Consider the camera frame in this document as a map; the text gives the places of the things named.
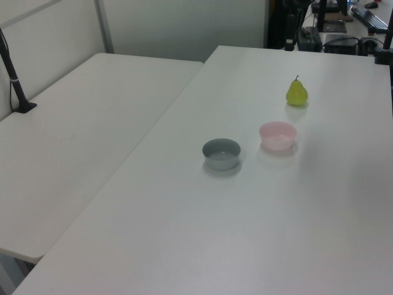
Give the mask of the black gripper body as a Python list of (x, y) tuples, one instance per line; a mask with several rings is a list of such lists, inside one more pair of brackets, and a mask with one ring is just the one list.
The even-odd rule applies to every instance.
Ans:
[(300, 9), (308, 8), (308, 0), (282, 0), (282, 4), (289, 10), (290, 15), (298, 14)]

